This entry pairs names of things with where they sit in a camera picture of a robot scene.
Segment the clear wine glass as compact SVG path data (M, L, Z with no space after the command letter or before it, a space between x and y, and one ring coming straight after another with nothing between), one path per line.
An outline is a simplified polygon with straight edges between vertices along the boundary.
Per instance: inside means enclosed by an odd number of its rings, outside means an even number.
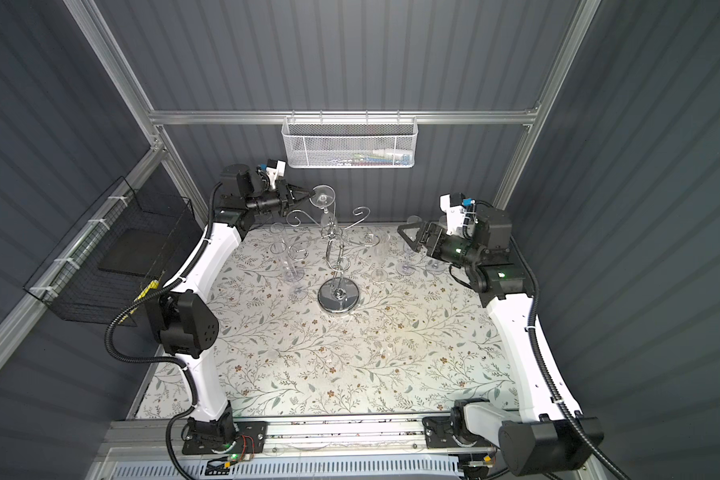
M443 260L429 257L425 263L425 271L433 275L446 273L448 269L449 263Z
M319 225L322 237L327 240L334 240L338 235L335 200L336 193L331 186L322 184L313 188L310 202L322 211Z
M383 282L387 278L386 264L389 256L391 236L387 231L381 231L372 235L372 256L374 268L371 279L374 282Z
M279 260L283 270L283 280L289 288L288 294L292 300L298 300L304 295L304 270L298 266L297 261L291 256L290 249L284 241L280 241Z
M276 256L286 254L288 252L288 244L286 241L284 225L279 222L271 224L269 227L269 233L272 238L270 252Z
M401 274L403 276L411 276L416 271L416 255L417 255L417 253L414 252L406 242L403 242L402 252L403 252L403 259L401 260L400 264L398 265L397 271L399 274Z

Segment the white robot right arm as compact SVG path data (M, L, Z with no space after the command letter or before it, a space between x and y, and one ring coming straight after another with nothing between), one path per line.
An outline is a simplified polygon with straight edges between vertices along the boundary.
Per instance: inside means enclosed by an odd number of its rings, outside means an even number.
M415 252L458 268L498 330L516 376L519 405L510 411L488 400L458 400L451 438L461 445L496 447L515 476L555 479L596 458L618 479L626 473L600 449L600 421L585 416L557 368L538 318L540 286L517 246L506 211L481 200L446 210L448 225L412 222L397 232Z

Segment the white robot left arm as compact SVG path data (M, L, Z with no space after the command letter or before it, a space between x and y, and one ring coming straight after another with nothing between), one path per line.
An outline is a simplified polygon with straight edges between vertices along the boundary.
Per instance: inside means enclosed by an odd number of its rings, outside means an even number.
M213 348L220 322L208 306L211 287L228 257L239 247L257 216L281 217L309 196L285 178L286 163L268 160L256 168L245 164L225 167L211 190L203 234L179 271L162 287L142 293L107 326L104 345L114 359L128 364L171 364L183 377L190 405L168 421L165 443L170 460L173 425L183 420L186 455L210 454L225 464L253 458L263 446L266 425L255 423L246 432L235 423L230 400L220 384ZM127 355L114 343L116 328L139 308L145 309L159 356Z

